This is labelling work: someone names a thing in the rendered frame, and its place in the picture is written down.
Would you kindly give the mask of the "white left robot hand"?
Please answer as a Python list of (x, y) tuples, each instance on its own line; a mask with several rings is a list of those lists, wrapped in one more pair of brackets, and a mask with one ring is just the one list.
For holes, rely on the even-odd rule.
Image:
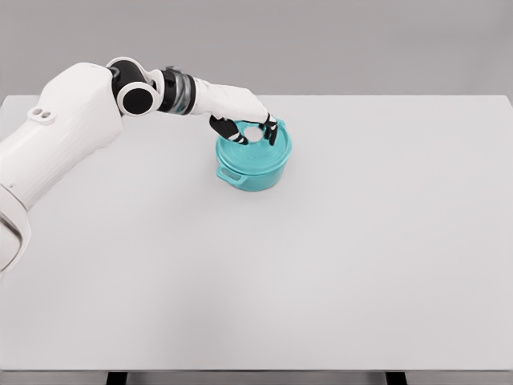
[(277, 138), (278, 123), (264, 104), (247, 88), (213, 84), (208, 95), (211, 128), (226, 140), (247, 145), (248, 139), (241, 133), (236, 121), (257, 124), (264, 131), (264, 139), (271, 146)]

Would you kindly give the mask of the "teal pot lid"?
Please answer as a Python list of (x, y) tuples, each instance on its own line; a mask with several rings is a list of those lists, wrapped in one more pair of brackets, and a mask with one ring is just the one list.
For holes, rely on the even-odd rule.
[(217, 159), (245, 175), (271, 172), (286, 163), (292, 151), (292, 141), (285, 128), (285, 122), (277, 119), (277, 138), (273, 146), (265, 139), (241, 145), (219, 137), (216, 142)]

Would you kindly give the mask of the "teal pot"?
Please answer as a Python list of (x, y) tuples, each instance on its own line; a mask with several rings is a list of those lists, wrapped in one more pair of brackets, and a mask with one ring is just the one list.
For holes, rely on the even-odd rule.
[(217, 160), (217, 162), (218, 168), (216, 170), (216, 174), (221, 180), (224, 180), (235, 188), (250, 192), (261, 191), (273, 187), (281, 178), (287, 163), (286, 162), (279, 168), (265, 174), (245, 175), (230, 169), (219, 160)]

